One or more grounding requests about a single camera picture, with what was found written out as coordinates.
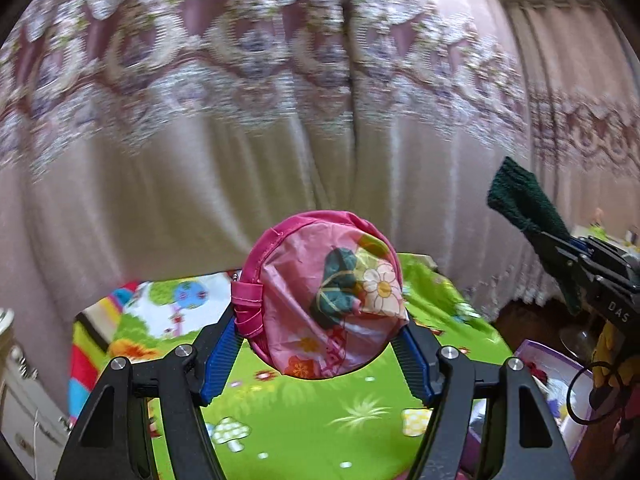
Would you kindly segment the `dark green cloth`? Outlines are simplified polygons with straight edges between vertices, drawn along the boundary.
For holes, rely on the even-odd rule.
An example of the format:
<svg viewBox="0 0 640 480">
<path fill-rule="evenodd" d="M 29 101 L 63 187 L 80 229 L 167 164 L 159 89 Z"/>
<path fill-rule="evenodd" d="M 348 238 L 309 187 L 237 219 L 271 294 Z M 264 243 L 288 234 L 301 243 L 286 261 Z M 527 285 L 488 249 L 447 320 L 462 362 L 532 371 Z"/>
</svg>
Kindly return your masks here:
<svg viewBox="0 0 640 480">
<path fill-rule="evenodd" d="M 567 310 L 572 315 L 578 315 L 582 310 L 578 286 L 572 278 L 563 275 L 560 263 L 555 259 L 555 250 L 544 241 L 544 234 L 548 234 L 571 245 L 573 237 L 536 176 L 506 156 L 491 181 L 487 206 L 501 214 L 525 236 L 544 272 L 558 283 Z"/>
</svg>

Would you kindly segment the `pink floral round pouch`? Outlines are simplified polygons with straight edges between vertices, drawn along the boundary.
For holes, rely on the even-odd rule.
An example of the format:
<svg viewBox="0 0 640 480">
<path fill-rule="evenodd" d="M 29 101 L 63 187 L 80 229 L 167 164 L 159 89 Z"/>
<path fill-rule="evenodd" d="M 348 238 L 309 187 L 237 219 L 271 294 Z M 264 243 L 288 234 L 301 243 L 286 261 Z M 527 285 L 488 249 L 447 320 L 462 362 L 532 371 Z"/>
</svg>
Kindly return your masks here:
<svg viewBox="0 0 640 480">
<path fill-rule="evenodd" d="M 231 303 L 254 352 L 305 380 L 359 370 L 409 322 L 397 252 L 349 211 L 307 211 L 265 231 Z"/>
</svg>

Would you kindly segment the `purple white storage box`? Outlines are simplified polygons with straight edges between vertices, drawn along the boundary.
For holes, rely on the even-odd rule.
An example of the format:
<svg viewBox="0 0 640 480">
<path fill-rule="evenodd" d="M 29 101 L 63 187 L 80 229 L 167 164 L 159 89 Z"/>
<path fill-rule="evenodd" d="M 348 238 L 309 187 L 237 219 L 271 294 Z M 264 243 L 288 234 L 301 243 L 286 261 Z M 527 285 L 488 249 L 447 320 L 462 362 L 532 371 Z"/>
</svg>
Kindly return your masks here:
<svg viewBox="0 0 640 480">
<path fill-rule="evenodd" d="M 579 418 L 590 418 L 591 408 L 588 396 L 592 385 L 591 373 L 581 374 L 574 386 L 570 387 L 570 383 L 582 366 L 561 352 L 530 339 L 525 339 L 518 346 L 515 355 L 532 369 L 535 382 L 559 426 L 568 455 L 572 460 L 582 443 L 587 427 L 576 424 L 570 418 L 566 407 L 566 396 L 570 392 L 570 406 Z M 485 399 L 475 400 L 473 403 L 461 461 L 461 469 L 467 474 L 472 474 L 480 459 L 480 442 L 483 437 L 486 405 Z"/>
</svg>

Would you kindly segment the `white dresser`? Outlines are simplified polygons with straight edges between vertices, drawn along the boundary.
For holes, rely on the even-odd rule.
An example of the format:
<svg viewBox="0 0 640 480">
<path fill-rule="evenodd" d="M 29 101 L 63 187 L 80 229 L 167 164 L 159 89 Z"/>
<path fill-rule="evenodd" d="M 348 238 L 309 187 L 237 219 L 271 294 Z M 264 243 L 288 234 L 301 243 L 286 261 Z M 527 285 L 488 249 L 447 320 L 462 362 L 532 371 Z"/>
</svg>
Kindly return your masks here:
<svg viewBox="0 0 640 480">
<path fill-rule="evenodd" d="M 1 433 L 33 479 L 54 479 L 70 425 L 38 379 L 13 333 L 14 312 L 1 310 Z"/>
</svg>

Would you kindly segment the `cartoon print green cloth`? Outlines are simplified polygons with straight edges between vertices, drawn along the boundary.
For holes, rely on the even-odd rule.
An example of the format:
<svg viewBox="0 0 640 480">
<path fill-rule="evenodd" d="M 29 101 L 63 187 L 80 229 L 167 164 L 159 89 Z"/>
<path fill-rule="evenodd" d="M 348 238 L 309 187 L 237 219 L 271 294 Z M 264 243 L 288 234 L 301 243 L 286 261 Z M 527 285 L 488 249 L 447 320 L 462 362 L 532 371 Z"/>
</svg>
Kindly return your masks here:
<svg viewBox="0 0 640 480">
<path fill-rule="evenodd" d="M 500 364 L 510 349 L 431 258 L 400 256 L 416 324 L 470 359 Z M 160 358 L 188 344 L 228 304 L 227 272 L 131 282 L 80 312 L 73 324 L 68 411 L 77 418 L 109 360 Z M 231 479 L 402 479 L 431 413 L 410 393 L 392 350 L 355 373 L 308 382 L 284 376 L 243 346 L 221 396 L 203 412 Z"/>
</svg>

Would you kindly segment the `beige pink curtain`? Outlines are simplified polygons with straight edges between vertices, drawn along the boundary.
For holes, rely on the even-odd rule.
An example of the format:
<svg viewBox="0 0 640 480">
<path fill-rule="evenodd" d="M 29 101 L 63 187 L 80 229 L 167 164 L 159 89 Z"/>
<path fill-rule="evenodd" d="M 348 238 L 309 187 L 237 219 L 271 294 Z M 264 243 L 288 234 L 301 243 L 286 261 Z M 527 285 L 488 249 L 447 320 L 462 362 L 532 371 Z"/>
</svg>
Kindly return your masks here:
<svg viewBox="0 0 640 480">
<path fill-rule="evenodd" d="M 639 39 L 613 0 L 1 0 L 1 303 L 56 404 L 130 280 L 239 266 L 350 210 L 486 318 L 552 281 L 486 205 L 503 157 L 569 226 L 639 224 Z"/>
</svg>

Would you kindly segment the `white wall shelf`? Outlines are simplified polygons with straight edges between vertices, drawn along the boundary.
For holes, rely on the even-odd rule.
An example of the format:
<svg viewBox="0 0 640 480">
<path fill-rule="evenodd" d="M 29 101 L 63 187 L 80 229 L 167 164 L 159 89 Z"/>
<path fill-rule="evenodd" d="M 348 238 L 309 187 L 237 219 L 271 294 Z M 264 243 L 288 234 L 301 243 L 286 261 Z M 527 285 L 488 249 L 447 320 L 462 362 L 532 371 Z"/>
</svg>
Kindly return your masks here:
<svg viewBox="0 0 640 480">
<path fill-rule="evenodd" d="M 631 254 L 638 254 L 639 247 L 633 244 L 629 244 L 620 238 L 609 236 L 603 226 L 574 226 L 572 229 L 572 235 L 574 237 L 588 237 L 592 236 L 601 242 L 607 242 L 608 244 L 620 248 L 623 252 L 630 252 Z"/>
</svg>

